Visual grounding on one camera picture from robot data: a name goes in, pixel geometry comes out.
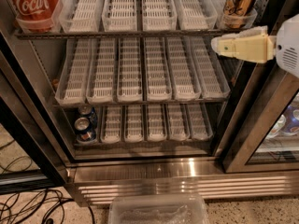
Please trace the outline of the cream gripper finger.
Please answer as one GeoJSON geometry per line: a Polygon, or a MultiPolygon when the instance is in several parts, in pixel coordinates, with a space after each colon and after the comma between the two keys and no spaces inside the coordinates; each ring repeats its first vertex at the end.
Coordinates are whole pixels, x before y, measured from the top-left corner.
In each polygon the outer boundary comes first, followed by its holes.
{"type": "Polygon", "coordinates": [[[244,38],[244,37],[252,37],[256,35],[268,35],[268,27],[267,26],[256,26],[239,33],[232,33],[223,35],[222,39],[236,39],[236,38],[244,38]]]}
{"type": "Polygon", "coordinates": [[[248,37],[214,37],[212,49],[220,56],[237,58],[252,63],[267,62],[267,37],[254,35],[248,37]]]}

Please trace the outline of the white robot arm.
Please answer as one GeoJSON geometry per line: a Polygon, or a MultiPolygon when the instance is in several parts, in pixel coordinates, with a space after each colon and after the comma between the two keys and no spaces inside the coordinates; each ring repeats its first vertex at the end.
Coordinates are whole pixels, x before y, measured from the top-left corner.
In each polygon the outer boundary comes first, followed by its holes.
{"type": "Polygon", "coordinates": [[[299,77],[299,14],[284,21],[276,35],[268,34],[267,26],[257,26],[214,37],[211,47],[220,56],[252,63],[276,59],[282,70],[299,77]]]}

